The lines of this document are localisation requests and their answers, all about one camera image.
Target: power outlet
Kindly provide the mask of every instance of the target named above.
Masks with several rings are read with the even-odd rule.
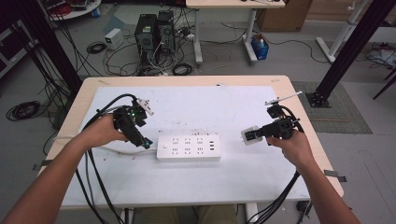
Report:
[[[218,135],[163,135],[158,138],[159,161],[219,161]]]

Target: person's left hand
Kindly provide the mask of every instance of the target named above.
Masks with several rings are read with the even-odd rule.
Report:
[[[114,128],[113,115],[104,115],[79,133],[76,140],[85,148],[100,147],[115,140],[128,140],[123,133]]]

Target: cardboard box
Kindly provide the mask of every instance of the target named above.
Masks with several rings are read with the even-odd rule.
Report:
[[[264,47],[262,47],[260,44],[261,39],[264,42]],[[254,53],[256,54],[258,60],[265,60],[267,58],[268,49],[270,47],[262,35],[254,35],[251,38],[251,47],[253,47]]]
[[[285,7],[261,9],[257,24],[264,32],[300,31],[312,0],[284,0]]]

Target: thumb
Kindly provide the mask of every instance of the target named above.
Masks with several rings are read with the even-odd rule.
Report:
[[[280,140],[279,138],[275,138],[275,137],[267,137],[267,142],[271,145],[273,145],[274,147],[282,147],[282,140]]]

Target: brown box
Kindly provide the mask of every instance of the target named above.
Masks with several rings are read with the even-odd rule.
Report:
[[[261,31],[300,31],[312,0],[284,0],[285,7],[261,9],[257,13],[257,24]]]

